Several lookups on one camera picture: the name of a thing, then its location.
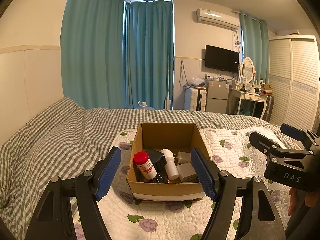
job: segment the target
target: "air conditioner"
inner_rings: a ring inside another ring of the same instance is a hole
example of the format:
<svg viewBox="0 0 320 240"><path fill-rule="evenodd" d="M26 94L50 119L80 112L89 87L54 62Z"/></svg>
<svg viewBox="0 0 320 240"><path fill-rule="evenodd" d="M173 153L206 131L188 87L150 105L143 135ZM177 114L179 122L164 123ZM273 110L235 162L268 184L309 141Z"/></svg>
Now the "air conditioner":
<svg viewBox="0 0 320 240"><path fill-rule="evenodd" d="M239 19L227 14L215 12L212 10L198 8L198 22L215 25L221 28L235 31L239 28Z"/></svg>

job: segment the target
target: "teal curtain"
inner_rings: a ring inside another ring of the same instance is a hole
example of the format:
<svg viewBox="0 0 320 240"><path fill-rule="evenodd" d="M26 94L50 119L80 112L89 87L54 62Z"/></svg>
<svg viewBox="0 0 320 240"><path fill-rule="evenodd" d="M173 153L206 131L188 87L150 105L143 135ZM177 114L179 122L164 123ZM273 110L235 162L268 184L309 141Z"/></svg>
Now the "teal curtain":
<svg viewBox="0 0 320 240"><path fill-rule="evenodd" d="M68 0L61 28L64 96L79 105L124 108L124 0Z"/></svg>
<svg viewBox="0 0 320 240"><path fill-rule="evenodd" d="M171 102L173 95L172 0L128 3L124 23L128 107L164 109L168 86Z"/></svg>
<svg viewBox="0 0 320 240"><path fill-rule="evenodd" d="M262 76L268 83L269 78L269 37L268 26L250 14L240 14L240 24L243 31L244 57L250 57L256 66L256 79Z"/></svg>

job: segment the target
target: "metal bolt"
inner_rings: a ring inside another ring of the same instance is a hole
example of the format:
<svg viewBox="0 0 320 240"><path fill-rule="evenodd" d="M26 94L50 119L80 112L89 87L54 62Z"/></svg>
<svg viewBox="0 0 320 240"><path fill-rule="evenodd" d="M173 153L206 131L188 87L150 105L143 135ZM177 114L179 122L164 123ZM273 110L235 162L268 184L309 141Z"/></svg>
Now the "metal bolt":
<svg viewBox="0 0 320 240"><path fill-rule="evenodd" d="M228 177L229 176L229 172L228 171L220 171L220 174L223 176L223 177Z"/></svg>
<svg viewBox="0 0 320 240"><path fill-rule="evenodd" d="M86 170L86 171L83 173L83 175L84 175L85 177L90 177L90 176L92 175L92 171L91 171L91 170Z"/></svg>
<svg viewBox="0 0 320 240"><path fill-rule="evenodd" d="M51 182L57 182L59 180L58 176L54 176L51 178Z"/></svg>
<svg viewBox="0 0 320 240"><path fill-rule="evenodd" d="M253 180L254 180L255 182L260 182L260 181L261 181L261 178L258 177L258 176L254 176L254 177L253 177Z"/></svg>

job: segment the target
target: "black tv screen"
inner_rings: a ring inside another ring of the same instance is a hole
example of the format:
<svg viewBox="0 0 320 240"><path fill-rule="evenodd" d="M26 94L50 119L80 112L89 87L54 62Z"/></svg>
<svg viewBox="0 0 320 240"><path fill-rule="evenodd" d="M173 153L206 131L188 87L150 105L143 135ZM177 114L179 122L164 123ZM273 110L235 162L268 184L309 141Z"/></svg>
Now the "black tv screen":
<svg viewBox="0 0 320 240"><path fill-rule="evenodd" d="M238 73L239 53L210 45L205 46L205 67Z"/></svg>

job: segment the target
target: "red cap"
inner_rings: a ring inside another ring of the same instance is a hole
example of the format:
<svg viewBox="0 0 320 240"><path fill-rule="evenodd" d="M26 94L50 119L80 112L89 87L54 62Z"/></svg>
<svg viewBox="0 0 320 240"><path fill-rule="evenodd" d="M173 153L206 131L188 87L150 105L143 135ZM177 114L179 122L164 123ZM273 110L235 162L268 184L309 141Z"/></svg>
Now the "red cap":
<svg viewBox="0 0 320 240"><path fill-rule="evenodd" d="M133 161L137 165L145 164L149 159L149 156L146 152L138 152L133 156Z"/></svg>

